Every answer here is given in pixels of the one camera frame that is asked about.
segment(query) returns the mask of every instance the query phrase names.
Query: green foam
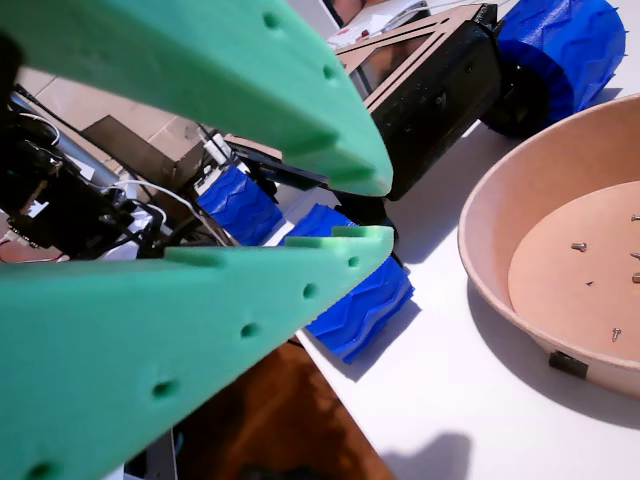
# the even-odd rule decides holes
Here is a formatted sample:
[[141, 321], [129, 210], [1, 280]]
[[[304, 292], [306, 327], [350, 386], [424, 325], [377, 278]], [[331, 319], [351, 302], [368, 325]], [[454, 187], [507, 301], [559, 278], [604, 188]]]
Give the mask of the green foam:
[[349, 232], [2, 265], [0, 478], [97, 479], [131, 458], [390, 254], [390, 228]]
[[27, 63], [283, 152], [336, 190], [393, 170], [340, 61], [283, 0], [5, 0]]

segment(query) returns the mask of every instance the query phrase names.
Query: white table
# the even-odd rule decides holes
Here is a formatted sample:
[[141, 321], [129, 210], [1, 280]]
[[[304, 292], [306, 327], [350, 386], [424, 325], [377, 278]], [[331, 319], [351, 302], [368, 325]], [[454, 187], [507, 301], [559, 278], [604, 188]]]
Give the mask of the white table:
[[[640, 2], [611, 3], [631, 32], [606, 99], [640, 91]], [[460, 262], [462, 205], [515, 145], [477, 125], [389, 204], [416, 290], [364, 358], [345, 367], [300, 339], [399, 479], [638, 479], [640, 401], [549, 368], [473, 291]]]

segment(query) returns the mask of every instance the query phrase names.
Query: screw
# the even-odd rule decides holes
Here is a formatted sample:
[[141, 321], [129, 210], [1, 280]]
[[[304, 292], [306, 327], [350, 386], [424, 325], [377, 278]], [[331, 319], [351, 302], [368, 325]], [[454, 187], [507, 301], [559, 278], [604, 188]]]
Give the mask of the screw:
[[571, 248], [573, 248], [574, 250], [580, 250], [581, 252], [586, 252], [587, 251], [587, 244], [586, 243], [572, 243], [571, 244]]
[[444, 92], [440, 92], [435, 100], [436, 105], [444, 106], [444, 102], [446, 101], [446, 99], [447, 99], [447, 94]]
[[114, 218], [109, 214], [100, 215], [100, 217], [98, 217], [98, 220], [100, 220], [102, 223], [105, 223], [107, 225], [115, 225], [116, 223]]

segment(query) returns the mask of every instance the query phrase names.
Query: wooden floor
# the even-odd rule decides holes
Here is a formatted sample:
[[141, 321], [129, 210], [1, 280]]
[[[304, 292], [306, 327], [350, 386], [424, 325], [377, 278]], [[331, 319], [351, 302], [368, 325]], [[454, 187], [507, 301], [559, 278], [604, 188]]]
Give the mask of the wooden floor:
[[393, 478], [306, 352], [288, 344], [176, 431], [184, 435], [180, 480], [249, 478], [243, 474], [252, 467], [308, 467], [319, 479]]

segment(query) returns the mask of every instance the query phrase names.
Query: plywood plate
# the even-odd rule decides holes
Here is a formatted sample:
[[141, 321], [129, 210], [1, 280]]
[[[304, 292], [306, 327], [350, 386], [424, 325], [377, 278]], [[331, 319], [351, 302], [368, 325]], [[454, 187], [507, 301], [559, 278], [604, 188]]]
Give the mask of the plywood plate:
[[[514, 310], [568, 345], [640, 361], [640, 182], [595, 191], [541, 220], [509, 270]], [[571, 248], [586, 243], [586, 252]], [[622, 333], [612, 341], [613, 329]]]

